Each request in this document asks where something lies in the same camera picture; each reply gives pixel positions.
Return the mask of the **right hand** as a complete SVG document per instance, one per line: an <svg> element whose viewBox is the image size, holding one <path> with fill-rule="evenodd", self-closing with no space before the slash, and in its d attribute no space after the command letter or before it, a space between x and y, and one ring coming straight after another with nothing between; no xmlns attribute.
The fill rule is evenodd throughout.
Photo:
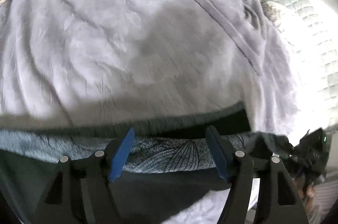
<svg viewBox="0 0 338 224"><path fill-rule="evenodd" d="M309 185L305 188L303 178L294 178L293 183L303 204L313 205L315 197L314 187Z"/></svg>

